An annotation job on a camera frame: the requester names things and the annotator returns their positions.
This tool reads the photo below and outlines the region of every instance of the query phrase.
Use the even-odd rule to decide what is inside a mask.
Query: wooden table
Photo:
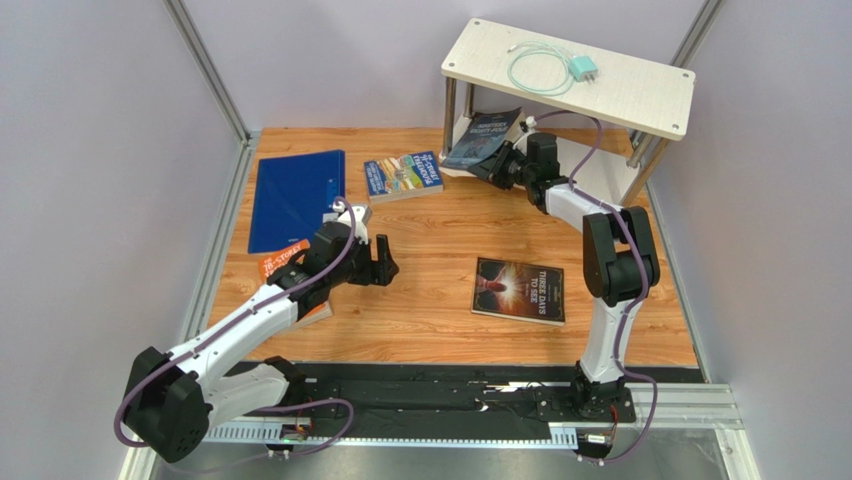
[[[557,132],[591,144],[593,130]],[[364,162],[441,146],[440,129],[267,129],[257,149],[213,305],[214,324],[260,286],[258,255],[246,253],[257,159],[331,149],[346,152],[346,197],[366,202]],[[603,148],[629,155],[626,132],[608,131]],[[387,234],[400,273],[388,287],[342,285],[334,316],[270,338],[250,356],[289,360],[573,364],[589,333],[592,297],[582,276],[582,237],[531,206],[472,178],[448,178],[445,191],[373,206],[371,236]],[[637,200],[647,207],[644,194]],[[657,237],[662,279],[639,312],[627,362],[695,365],[692,343]],[[470,313],[478,256],[565,269],[566,325],[549,327]]]

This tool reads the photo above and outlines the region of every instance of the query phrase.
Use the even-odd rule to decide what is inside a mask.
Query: book cover
[[[260,279],[263,282],[266,282],[266,279],[272,275],[279,267],[282,267],[293,258],[294,255],[299,253],[302,250],[306,250],[310,248],[310,242],[307,240],[302,240],[298,243],[294,243],[289,247],[281,250],[280,252],[276,252],[272,255],[264,257],[257,262],[257,267],[260,270]],[[310,325],[318,320],[322,320],[323,318],[328,318],[332,314],[331,305],[328,302],[324,302],[322,305],[317,305],[313,310],[307,313],[301,320],[296,322],[296,325],[288,329],[287,331],[292,331],[295,327],[303,327],[306,325]]]
[[[277,252],[314,233],[345,187],[343,150],[268,158],[257,165],[248,253]]]
[[[503,140],[514,141],[519,137],[516,135],[519,132],[515,130],[520,130],[520,119],[520,108],[509,112],[477,114],[441,166],[467,170],[471,165],[485,160],[500,148]]]
[[[433,152],[399,158],[370,160],[364,164],[367,193],[372,203],[418,197],[444,189]]]
[[[473,313],[562,326],[565,276],[561,268],[480,258]]]

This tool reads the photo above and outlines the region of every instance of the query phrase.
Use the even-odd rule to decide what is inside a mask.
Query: white shelf
[[[467,130],[468,124],[470,124],[470,119],[464,115],[456,121],[453,129],[455,142],[458,142],[458,139]],[[589,146],[559,137],[556,139],[556,144],[556,151],[559,156],[559,173],[567,177],[589,152]],[[595,198],[619,204],[633,180],[639,174],[639,169],[628,167],[625,160],[625,157],[621,155],[598,150],[577,172],[574,180],[577,181],[580,188]],[[441,168],[440,170],[442,175],[450,177],[473,177],[473,174],[464,170],[449,168]]]
[[[588,55],[598,66],[595,82],[575,82],[570,90],[557,97],[517,88],[506,72],[519,51],[507,50],[530,40],[564,47],[577,56]],[[468,22],[441,65],[441,72],[447,77],[675,141],[686,134],[695,82],[695,73],[690,70],[478,18]],[[565,74],[562,65],[546,55],[518,61],[514,72],[520,81],[544,87],[557,84]]]

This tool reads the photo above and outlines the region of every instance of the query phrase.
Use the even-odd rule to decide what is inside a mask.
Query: white wall
[[[236,142],[160,1],[0,1],[0,465],[107,479],[177,340]]]
[[[727,2],[654,174],[713,378],[766,479],[849,478],[852,3]]]
[[[441,126],[440,65],[471,17],[668,63],[703,0],[186,3],[243,119],[260,129]],[[481,110],[519,104],[482,92]]]

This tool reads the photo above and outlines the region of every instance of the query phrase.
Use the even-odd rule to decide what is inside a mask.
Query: blue binder
[[[282,250],[312,240],[344,194],[343,150],[260,160],[248,253]]]

